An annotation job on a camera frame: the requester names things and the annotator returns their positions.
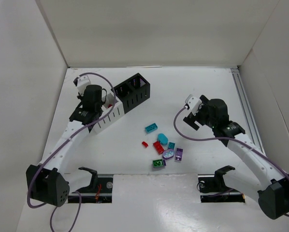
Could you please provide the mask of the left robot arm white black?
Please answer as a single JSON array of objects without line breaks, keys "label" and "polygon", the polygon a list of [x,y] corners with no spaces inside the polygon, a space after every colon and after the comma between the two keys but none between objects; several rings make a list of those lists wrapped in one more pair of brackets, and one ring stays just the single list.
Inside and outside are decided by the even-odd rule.
[{"label": "left robot arm white black", "polygon": [[50,155],[38,165],[26,170],[27,199],[42,204],[62,206],[70,193],[81,188],[94,189],[98,182],[97,171],[80,167],[68,174],[66,168],[77,147],[90,134],[102,115],[102,91],[99,85],[88,85],[81,102],[69,118],[67,127]]}]

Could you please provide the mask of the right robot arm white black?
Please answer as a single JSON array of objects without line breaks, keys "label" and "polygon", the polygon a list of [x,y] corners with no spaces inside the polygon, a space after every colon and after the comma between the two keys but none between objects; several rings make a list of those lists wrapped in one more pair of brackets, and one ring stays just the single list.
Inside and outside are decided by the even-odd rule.
[{"label": "right robot arm white black", "polygon": [[235,189],[259,204],[270,219],[289,216],[289,174],[269,160],[250,140],[245,130],[229,119],[228,108],[222,99],[207,99],[189,95],[185,109],[190,110],[183,121],[198,130],[208,126],[219,140],[236,154],[254,174],[249,178],[226,166],[215,171],[215,184]]}]

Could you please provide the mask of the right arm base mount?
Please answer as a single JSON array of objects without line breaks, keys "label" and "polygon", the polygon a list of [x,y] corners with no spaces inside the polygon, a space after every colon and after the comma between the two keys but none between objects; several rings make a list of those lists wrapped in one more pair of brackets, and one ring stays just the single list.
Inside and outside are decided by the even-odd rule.
[{"label": "right arm base mount", "polygon": [[198,174],[197,189],[201,203],[245,203],[245,197],[239,191],[227,187],[223,176],[235,170],[232,166],[222,167],[214,174]]}]

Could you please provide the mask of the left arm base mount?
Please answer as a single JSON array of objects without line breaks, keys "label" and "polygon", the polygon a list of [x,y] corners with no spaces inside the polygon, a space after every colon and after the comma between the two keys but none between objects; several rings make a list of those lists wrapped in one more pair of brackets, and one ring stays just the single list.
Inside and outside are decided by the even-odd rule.
[{"label": "left arm base mount", "polygon": [[112,203],[113,175],[98,174],[96,170],[80,167],[65,176],[70,184],[68,203]]}]

